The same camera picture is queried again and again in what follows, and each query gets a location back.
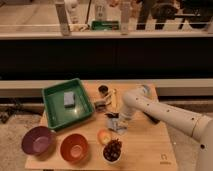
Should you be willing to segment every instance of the gray sponge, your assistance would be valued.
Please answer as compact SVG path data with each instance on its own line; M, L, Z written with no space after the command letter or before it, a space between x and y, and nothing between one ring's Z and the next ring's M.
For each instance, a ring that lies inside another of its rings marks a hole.
M72 91L64 93L64 106L74 107L75 106L75 93Z

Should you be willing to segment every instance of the wooden table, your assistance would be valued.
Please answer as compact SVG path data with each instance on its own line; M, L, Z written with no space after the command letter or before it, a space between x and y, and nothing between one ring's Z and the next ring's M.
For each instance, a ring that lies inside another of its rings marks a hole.
M84 83L91 102L100 99L98 87L100 84ZM121 95L128 89L136 88L136 84L107 84L110 89L117 89L118 106L121 106ZM149 85L152 98L157 100L153 85ZM41 125L47 125L46 115L41 119ZM67 170L138 170L138 171L176 171L177 164L163 122L153 124L150 119L137 112L129 123L128 131L123 135L113 133L114 138L123 142L122 156L115 165L108 164L102 156L103 147L97 141L97 133L106 128L106 117L103 113L94 115L80 125L68 127L56 133L56 148L42 154L40 157L28 156L27 169L67 169ZM60 156L60 145L63 139L72 134L84 135L90 146L90 154L82 163L71 165Z

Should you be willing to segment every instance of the green plastic tray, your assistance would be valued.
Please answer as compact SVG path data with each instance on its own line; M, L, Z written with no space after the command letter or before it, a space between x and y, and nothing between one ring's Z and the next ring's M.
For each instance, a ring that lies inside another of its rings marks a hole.
M118 21L93 21L92 30L119 30Z
M64 107L64 93L68 91L75 93L75 107ZM46 109L48 127L55 131L79 123L90 117L94 112L92 104L78 78L44 88L42 96Z

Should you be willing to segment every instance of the floor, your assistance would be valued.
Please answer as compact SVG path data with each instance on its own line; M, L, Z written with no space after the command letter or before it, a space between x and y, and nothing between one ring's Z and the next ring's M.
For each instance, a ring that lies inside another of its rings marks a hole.
M86 20L88 2L79 0L77 14L79 24ZM108 7L108 20L120 21L121 11ZM91 6L89 24L95 18L94 4ZM181 19L167 20L165 31L177 31ZM129 29L136 30L137 18L131 17ZM146 31L154 30L155 20L149 17ZM184 31L193 30L186 22ZM52 0L34 0L30 5L3 5L0 7L0 33L24 33L24 32L59 32L59 24L55 5Z
M181 108L213 116L213 100L162 100ZM6 124L0 124L0 171L24 171L26 155L21 150L23 135L38 125L38 115L14 115ZM180 131L168 127L179 171L194 171L198 143Z

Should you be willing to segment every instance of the purple bowl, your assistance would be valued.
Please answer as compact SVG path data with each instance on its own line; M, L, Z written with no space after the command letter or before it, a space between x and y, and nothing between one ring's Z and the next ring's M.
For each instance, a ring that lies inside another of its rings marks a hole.
M44 153L53 143L53 133L45 126L38 126L27 132L22 139L22 150L29 155Z

